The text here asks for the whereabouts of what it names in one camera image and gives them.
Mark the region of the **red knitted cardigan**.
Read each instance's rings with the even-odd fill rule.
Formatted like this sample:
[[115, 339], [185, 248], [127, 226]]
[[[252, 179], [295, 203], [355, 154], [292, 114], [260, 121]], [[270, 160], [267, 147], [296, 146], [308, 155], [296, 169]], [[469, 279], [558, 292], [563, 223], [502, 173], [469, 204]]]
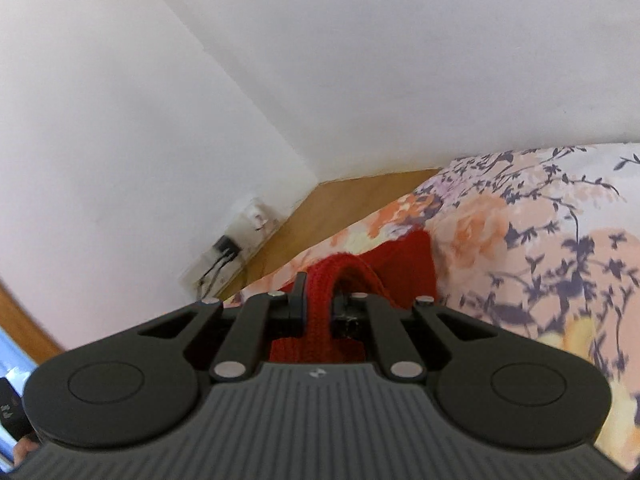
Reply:
[[432, 239], [414, 230], [361, 255], [330, 255], [306, 271], [307, 325], [303, 337], [273, 341], [273, 363], [335, 364], [366, 359], [363, 344], [330, 335], [330, 307], [336, 296], [366, 292], [386, 298], [399, 310], [417, 296], [438, 297]]

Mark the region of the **orange floral bed sheet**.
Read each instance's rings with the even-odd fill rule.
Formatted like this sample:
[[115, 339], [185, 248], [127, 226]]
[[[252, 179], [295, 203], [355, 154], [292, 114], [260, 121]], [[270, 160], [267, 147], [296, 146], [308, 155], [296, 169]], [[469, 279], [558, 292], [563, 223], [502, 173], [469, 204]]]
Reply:
[[581, 356], [613, 404], [598, 447], [639, 460], [639, 147], [561, 146], [459, 158], [285, 264], [228, 304], [292, 281], [336, 252], [362, 254], [422, 229], [450, 308]]

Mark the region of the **black plug adapter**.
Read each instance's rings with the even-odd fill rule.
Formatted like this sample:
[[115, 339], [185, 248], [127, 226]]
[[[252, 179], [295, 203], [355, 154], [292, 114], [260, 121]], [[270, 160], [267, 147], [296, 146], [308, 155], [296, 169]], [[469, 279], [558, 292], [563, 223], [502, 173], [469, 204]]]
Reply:
[[228, 235], [221, 235], [221, 237], [216, 240], [214, 248], [221, 257], [231, 259], [234, 259], [241, 252], [240, 246]]

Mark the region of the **wooden door frame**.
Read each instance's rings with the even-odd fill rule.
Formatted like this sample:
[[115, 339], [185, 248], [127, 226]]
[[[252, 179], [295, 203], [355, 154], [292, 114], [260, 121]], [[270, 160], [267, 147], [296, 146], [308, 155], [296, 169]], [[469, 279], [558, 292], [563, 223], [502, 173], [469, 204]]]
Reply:
[[22, 308], [4, 283], [0, 284], [1, 328], [37, 364], [64, 349]]

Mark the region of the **white wall power strip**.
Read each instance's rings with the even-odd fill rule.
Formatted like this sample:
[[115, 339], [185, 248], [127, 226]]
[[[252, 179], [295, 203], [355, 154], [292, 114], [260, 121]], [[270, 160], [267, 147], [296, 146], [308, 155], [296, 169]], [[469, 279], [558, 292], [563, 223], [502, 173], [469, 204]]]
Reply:
[[179, 278], [193, 299], [218, 297], [280, 226], [280, 217], [261, 198], [241, 200], [224, 228]]

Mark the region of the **wooden bed frame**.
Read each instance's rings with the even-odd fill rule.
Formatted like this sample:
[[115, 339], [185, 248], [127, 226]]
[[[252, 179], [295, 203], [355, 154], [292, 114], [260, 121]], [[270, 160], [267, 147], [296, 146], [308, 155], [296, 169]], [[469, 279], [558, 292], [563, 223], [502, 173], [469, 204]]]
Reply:
[[411, 192], [437, 173], [437, 169], [430, 168], [320, 183], [256, 254], [246, 260], [221, 289], [219, 297], [232, 297], [303, 250]]

